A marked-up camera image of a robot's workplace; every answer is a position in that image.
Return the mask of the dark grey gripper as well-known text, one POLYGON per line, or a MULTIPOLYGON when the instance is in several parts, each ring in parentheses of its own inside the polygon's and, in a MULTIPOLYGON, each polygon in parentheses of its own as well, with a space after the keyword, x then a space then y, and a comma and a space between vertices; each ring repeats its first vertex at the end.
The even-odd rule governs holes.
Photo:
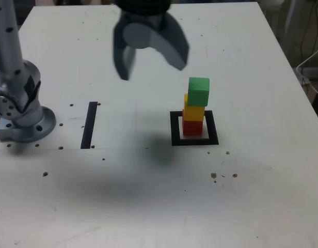
POLYGON ((189 45, 182 28, 168 12, 122 10, 113 31, 113 60, 122 80, 128 81, 136 49, 153 48, 178 70, 187 65, 189 45))

